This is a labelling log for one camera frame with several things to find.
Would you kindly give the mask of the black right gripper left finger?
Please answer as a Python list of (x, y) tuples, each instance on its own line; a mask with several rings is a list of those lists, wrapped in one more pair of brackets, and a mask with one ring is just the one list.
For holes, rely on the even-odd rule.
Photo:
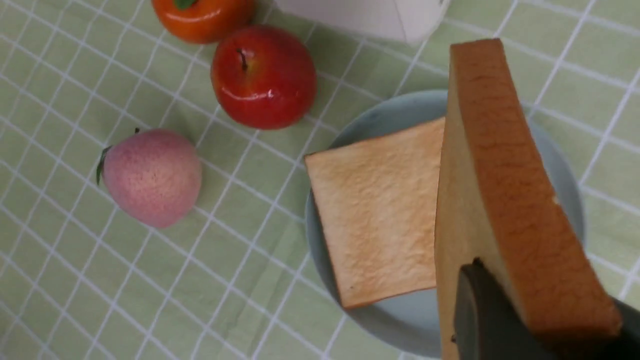
[(452, 342), (460, 360), (554, 360), (480, 259), (461, 266)]

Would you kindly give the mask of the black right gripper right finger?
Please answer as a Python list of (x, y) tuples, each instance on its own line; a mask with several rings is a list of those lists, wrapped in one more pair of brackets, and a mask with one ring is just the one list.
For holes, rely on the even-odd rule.
[(612, 297), (621, 316), (617, 334), (595, 328), (573, 327), (545, 337), (545, 349), (556, 360), (638, 360), (640, 357), (640, 313)]

